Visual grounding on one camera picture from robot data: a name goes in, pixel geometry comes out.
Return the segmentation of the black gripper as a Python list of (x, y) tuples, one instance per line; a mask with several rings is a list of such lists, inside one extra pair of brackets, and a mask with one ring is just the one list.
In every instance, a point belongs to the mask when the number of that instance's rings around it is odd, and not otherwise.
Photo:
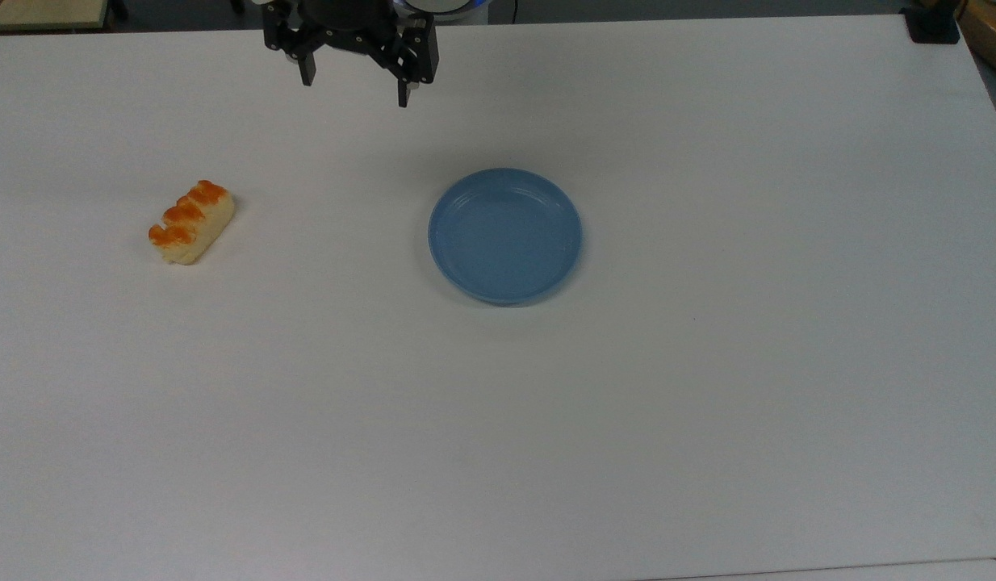
[(302, 1), (262, 4), (263, 44), (298, 66), (301, 82), (312, 85), (314, 52), (322, 45), (369, 45), (370, 56), (398, 81), (398, 104), (434, 82), (439, 49), (433, 16), (399, 18), (391, 1)]

